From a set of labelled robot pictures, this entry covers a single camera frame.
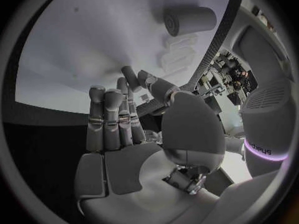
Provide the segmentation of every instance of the pink light strip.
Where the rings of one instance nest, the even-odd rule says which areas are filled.
[[[244,144],[247,147],[247,149],[252,152],[254,155],[266,159],[266,160],[270,160],[270,161],[283,161],[288,157],[288,154],[284,154],[284,155],[275,155],[275,156],[266,156],[263,153],[260,153],[259,151],[255,150],[253,147],[251,147],[251,145],[249,144],[249,142],[244,139]]]

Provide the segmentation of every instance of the vent grille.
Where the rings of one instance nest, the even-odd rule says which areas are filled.
[[[284,87],[271,87],[257,92],[253,96],[251,96],[250,100],[246,105],[246,108],[259,109],[272,107],[279,104],[284,99],[284,96]]]

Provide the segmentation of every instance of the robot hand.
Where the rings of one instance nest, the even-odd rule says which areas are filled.
[[[133,92],[125,78],[118,79],[117,89],[106,91],[102,86],[92,86],[89,96],[91,102],[86,142],[88,151],[118,150],[145,141]]]

